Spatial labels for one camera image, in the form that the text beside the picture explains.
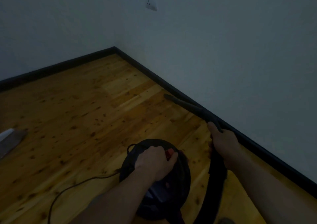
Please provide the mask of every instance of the white wall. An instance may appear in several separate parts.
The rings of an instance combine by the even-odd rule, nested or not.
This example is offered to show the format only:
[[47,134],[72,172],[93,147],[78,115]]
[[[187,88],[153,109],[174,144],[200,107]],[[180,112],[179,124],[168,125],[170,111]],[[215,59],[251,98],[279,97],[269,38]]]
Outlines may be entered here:
[[118,0],[0,0],[0,80],[115,45]]
[[317,0],[145,1],[117,47],[317,182]]

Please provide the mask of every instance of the person's left arm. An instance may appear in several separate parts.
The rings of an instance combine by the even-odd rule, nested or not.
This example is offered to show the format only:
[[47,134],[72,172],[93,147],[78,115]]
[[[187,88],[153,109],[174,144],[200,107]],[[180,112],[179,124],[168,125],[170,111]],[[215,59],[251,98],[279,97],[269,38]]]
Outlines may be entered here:
[[177,161],[174,153],[166,160],[163,147],[150,147],[138,156],[135,170],[96,203],[81,212],[70,224],[131,223],[150,186],[164,178]]

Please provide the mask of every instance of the red switch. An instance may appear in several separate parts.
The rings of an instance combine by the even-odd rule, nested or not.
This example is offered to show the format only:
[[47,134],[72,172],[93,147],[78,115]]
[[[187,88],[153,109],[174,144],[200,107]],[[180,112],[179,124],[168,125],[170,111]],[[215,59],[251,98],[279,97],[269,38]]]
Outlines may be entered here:
[[169,161],[170,158],[172,157],[172,155],[174,154],[174,150],[172,148],[168,149],[165,151],[165,156],[166,156],[166,159]]

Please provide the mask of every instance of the wall socket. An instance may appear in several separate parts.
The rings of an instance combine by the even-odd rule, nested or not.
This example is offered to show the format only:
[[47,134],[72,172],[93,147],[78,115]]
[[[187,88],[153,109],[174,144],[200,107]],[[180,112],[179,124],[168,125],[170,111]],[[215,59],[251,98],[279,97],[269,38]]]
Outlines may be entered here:
[[145,7],[149,10],[157,11],[156,2],[154,0],[147,0]]

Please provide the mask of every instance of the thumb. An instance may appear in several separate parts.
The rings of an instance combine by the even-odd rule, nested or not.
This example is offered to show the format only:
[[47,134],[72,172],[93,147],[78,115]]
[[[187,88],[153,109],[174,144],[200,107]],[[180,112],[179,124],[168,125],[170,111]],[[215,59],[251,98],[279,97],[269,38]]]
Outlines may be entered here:
[[168,161],[168,168],[169,171],[171,171],[175,165],[175,163],[177,162],[177,157],[178,157],[178,153],[174,152],[170,158],[170,160]]
[[217,129],[216,125],[213,122],[208,122],[207,127],[208,127],[208,130],[210,131],[212,136],[215,136],[215,135],[220,133],[219,130]]

